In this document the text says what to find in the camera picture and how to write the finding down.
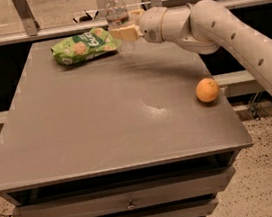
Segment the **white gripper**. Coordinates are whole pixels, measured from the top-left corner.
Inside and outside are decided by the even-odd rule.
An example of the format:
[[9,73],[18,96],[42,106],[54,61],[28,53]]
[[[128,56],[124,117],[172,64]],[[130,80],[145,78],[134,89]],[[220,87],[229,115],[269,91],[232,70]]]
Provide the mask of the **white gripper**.
[[131,24],[130,26],[113,28],[110,30],[110,34],[115,39],[129,42],[137,41],[143,36],[143,38],[150,43],[160,44],[163,42],[161,23],[167,10],[166,7],[158,6],[146,11],[143,9],[131,10],[129,12],[129,19],[132,20],[135,25]]

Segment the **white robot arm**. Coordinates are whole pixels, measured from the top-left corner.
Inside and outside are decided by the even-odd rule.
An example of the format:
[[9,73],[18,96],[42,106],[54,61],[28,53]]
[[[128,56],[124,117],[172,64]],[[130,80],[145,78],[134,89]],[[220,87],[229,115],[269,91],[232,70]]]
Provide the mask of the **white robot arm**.
[[110,28],[115,39],[172,42],[181,48],[211,54],[227,50],[272,96],[272,39],[251,28],[225,6],[201,0],[185,8],[152,7],[129,13],[128,21]]

